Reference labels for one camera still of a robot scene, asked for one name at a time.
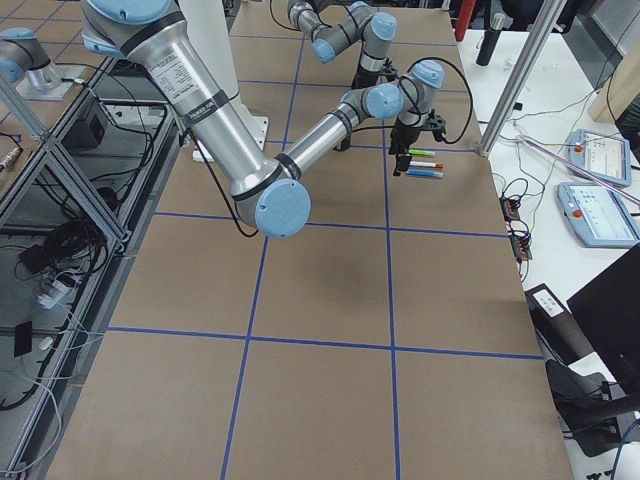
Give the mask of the second grey robot base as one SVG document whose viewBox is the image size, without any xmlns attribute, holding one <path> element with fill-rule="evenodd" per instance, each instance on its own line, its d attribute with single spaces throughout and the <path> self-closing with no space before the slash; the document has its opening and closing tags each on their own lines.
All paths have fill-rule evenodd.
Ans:
<svg viewBox="0 0 640 480">
<path fill-rule="evenodd" d="M 26 100 L 62 101 L 85 68 L 57 65 L 26 27 L 1 32 L 1 74 Z"/>
</svg>

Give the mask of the grey robot arm image-right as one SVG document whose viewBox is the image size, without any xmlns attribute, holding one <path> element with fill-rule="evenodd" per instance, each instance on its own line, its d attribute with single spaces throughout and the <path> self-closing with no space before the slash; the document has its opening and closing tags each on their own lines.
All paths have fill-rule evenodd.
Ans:
<svg viewBox="0 0 640 480">
<path fill-rule="evenodd" d="M 346 18 L 336 25 L 325 23 L 320 12 L 329 1 L 289 1 L 287 16 L 292 27 L 309 36 L 320 63 L 326 64 L 339 54 L 361 43 L 351 89 L 373 87 L 381 81 L 397 78 L 397 70 L 388 57 L 397 33 L 397 19 L 377 11 L 364 1 L 346 7 Z"/>
</svg>

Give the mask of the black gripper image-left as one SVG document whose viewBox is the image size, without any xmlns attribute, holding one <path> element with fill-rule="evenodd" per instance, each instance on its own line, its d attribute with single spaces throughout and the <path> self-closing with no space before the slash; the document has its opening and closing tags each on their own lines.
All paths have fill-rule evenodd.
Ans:
<svg viewBox="0 0 640 480">
<path fill-rule="evenodd" d="M 446 121 L 443 117 L 431 110 L 424 120 L 419 120 L 413 125 L 410 120 L 402 120 L 397 117 L 391 130 L 391 145 L 389 153 L 395 156 L 395 168 L 393 175 L 399 177 L 406 173 L 410 167 L 412 156 L 408 150 L 418 140 L 423 131 L 432 132 L 437 142 L 443 142 L 446 134 Z"/>
</svg>

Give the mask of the grey robot arm image-left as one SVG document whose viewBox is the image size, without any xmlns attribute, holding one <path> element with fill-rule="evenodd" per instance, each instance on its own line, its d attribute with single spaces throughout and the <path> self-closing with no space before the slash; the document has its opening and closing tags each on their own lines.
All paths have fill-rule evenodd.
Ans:
<svg viewBox="0 0 640 480">
<path fill-rule="evenodd" d="M 397 72 L 399 23 L 364 1 L 270 2 L 284 31 L 237 45 L 207 5 L 84 1 L 80 11 L 85 48 L 142 68 L 244 233 L 298 233 L 312 208 L 304 174 L 364 123 L 416 141 L 445 78 L 437 60 Z"/>
</svg>

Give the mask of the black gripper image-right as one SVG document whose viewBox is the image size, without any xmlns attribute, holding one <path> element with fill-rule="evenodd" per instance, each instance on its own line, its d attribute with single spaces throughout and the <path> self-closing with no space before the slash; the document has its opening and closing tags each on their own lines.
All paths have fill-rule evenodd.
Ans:
<svg viewBox="0 0 640 480">
<path fill-rule="evenodd" d="M 380 81 L 392 82 L 398 78 L 397 69 L 388 58 L 361 57 L 351 83 L 351 89 L 363 89 Z"/>
</svg>

